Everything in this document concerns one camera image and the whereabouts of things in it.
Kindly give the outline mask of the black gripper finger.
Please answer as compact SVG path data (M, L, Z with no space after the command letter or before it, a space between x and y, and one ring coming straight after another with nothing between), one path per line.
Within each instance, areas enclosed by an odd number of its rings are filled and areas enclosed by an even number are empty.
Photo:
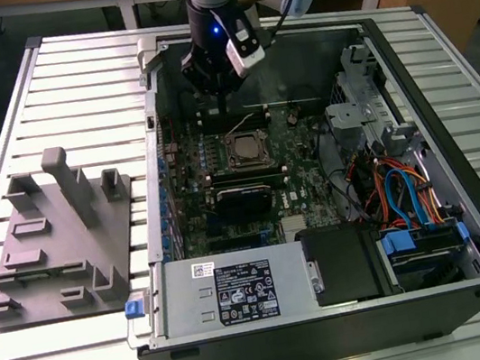
M219 114L226 115L223 92L219 85L216 65L203 49L190 50L181 60L183 76L193 85L200 94L212 96L216 99Z
M222 104L224 109L224 114L228 113L228 99L233 94L239 90L239 88L244 83L244 78L240 77L236 72L233 64L229 60L225 60L220 65L220 71L218 73L218 81L220 86Z

